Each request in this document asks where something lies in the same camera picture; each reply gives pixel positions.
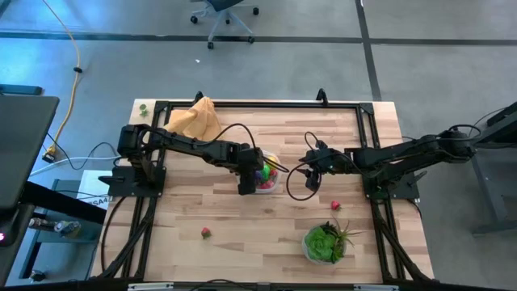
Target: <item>dark floor stripe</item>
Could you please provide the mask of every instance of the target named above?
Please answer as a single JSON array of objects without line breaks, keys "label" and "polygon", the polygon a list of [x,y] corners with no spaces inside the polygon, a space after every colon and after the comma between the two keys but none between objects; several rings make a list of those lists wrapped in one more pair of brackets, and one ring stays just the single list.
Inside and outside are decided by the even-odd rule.
[{"label": "dark floor stripe", "polygon": [[357,7],[359,27],[361,29],[361,36],[363,37],[364,57],[366,58],[366,69],[368,71],[368,78],[370,79],[370,87],[372,88],[373,101],[381,101],[382,98],[380,96],[379,81],[377,79],[377,72],[375,71],[372,46],[370,44],[368,26],[366,24],[366,17],[364,16],[364,9],[361,5],[361,0],[355,0],[355,6]]},{"label": "dark floor stripe", "polygon": [[[37,40],[68,40],[65,33],[0,32],[0,38],[21,38]],[[118,40],[118,41],[207,41],[207,36],[155,36],[111,33],[74,33],[76,40]],[[360,37],[312,37],[312,36],[255,36],[255,42],[317,43],[317,44],[360,44]],[[215,36],[213,41],[247,42],[248,36]]]},{"label": "dark floor stripe", "polygon": [[371,44],[413,45],[517,45],[517,40],[437,40],[437,39],[390,39],[371,38]]},{"label": "dark floor stripe", "polygon": [[3,0],[2,4],[0,4],[0,18],[2,17],[3,13],[6,12],[9,4],[11,4],[11,0]]}]

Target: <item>black bracket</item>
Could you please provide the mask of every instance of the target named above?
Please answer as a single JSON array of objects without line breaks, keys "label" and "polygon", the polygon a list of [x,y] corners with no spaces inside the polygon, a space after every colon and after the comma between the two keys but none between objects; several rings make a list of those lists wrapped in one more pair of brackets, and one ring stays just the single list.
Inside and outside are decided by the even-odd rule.
[{"label": "black bracket", "polygon": [[167,108],[167,105],[169,102],[167,101],[156,101],[154,104],[154,114],[159,114],[160,111],[163,111],[165,108]]},{"label": "black bracket", "polygon": [[108,195],[114,197],[160,197],[163,193],[166,168],[155,167],[155,181],[148,187],[135,183],[135,169],[132,167],[116,167],[112,170],[113,176],[99,177],[99,180],[110,186]]},{"label": "black bracket", "polygon": [[320,90],[317,92],[316,101],[323,101],[323,107],[327,107],[329,105],[329,100],[326,98],[326,93],[323,88],[320,88]]},{"label": "black bracket", "polygon": [[204,97],[203,92],[197,91],[197,94],[195,94],[194,97],[194,103],[192,103],[192,106],[194,106],[198,101],[200,101]]},{"label": "black bracket", "polygon": [[420,194],[416,183],[426,172],[415,176],[414,173],[403,175],[399,181],[387,187],[378,187],[375,178],[363,177],[364,194],[368,199],[418,199]]},{"label": "black bracket", "polygon": [[363,109],[367,114],[373,114],[373,103],[359,103],[359,107]]}]

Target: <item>white cable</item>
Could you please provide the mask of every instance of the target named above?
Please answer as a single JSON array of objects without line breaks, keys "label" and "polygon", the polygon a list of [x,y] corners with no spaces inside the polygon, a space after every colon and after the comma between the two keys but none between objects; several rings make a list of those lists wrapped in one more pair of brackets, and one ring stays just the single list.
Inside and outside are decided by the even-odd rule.
[{"label": "white cable", "polygon": [[[106,160],[112,160],[112,159],[116,159],[116,158],[120,158],[120,156],[115,156],[115,157],[106,157],[106,158],[92,158],[92,157],[76,157],[76,158],[70,158],[70,161],[73,161],[73,160],[101,160],[101,161],[106,161]],[[40,172],[44,171],[44,170],[47,170],[49,169],[50,167],[54,167],[56,166],[57,164],[59,163],[62,163],[62,162],[68,162],[68,159],[65,158],[65,159],[62,159],[61,161],[58,161],[58,162],[53,162],[51,163],[50,165],[47,165],[45,167],[42,167],[41,169],[39,170],[36,170],[36,171],[33,171],[31,172],[31,174],[29,176],[32,176],[32,175],[36,175],[36,174],[39,174]]]}]

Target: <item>strawberry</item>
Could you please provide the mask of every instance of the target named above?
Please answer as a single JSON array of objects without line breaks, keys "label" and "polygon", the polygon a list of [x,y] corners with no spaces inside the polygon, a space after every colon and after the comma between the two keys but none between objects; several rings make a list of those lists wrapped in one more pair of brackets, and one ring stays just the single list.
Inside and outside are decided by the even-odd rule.
[{"label": "strawberry", "polygon": [[203,230],[201,230],[201,235],[203,236],[203,239],[210,238],[212,236],[212,233],[207,227],[204,227]]},{"label": "strawberry", "polygon": [[332,210],[340,210],[341,209],[341,205],[336,200],[332,200],[332,202],[330,203],[330,208]]}]

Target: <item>wooden table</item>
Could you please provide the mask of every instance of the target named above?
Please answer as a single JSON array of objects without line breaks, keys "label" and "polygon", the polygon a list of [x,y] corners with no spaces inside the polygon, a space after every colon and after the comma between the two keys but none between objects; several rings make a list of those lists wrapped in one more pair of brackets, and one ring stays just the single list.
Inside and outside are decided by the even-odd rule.
[{"label": "wooden table", "polygon": [[[137,99],[129,123],[150,124],[152,114],[141,117],[139,107],[146,104],[149,112],[153,112],[155,102],[154,99]],[[381,146],[401,142],[394,103],[377,102],[374,108]],[[235,122],[246,124],[257,146],[276,153],[288,168],[299,164],[298,159],[308,150],[304,141],[304,133],[308,130],[330,147],[340,150],[359,147],[355,113],[349,109],[218,108],[216,111],[223,128]],[[246,131],[240,128],[230,129],[224,139],[250,142]],[[166,186],[158,201],[145,280],[225,278],[276,283],[381,282],[372,212],[359,175],[324,175],[318,194],[300,202],[291,199],[285,191],[287,175],[282,176],[281,185],[271,195],[239,196],[234,175],[226,169],[208,165],[200,158],[169,151],[165,165]],[[309,194],[303,175],[293,175],[290,183],[297,195]],[[333,266],[315,265],[304,257],[301,239],[311,227],[332,220],[332,200],[342,204],[342,210],[334,212],[340,224],[344,226],[349,221],[350,228],[361,234],[351,239],[355,247],[347,247],[341,262]],[[108,212],[116,201],[111,202]],[[110,225],[107,264],[128,239],[134,203],[135,199],[126,199]],[[401,245],[422,271],[432,276],[417,209],[405,200],[394,200],[393,211]],[[212,231],[212,237],[207,240],[200,234],[205,226]],[[140,245],[137,245],[132,274],[139,252]],[[395,274],[390,247],[387,252],[390,270]],[[101,271],[99,253],[92,275]]]}]

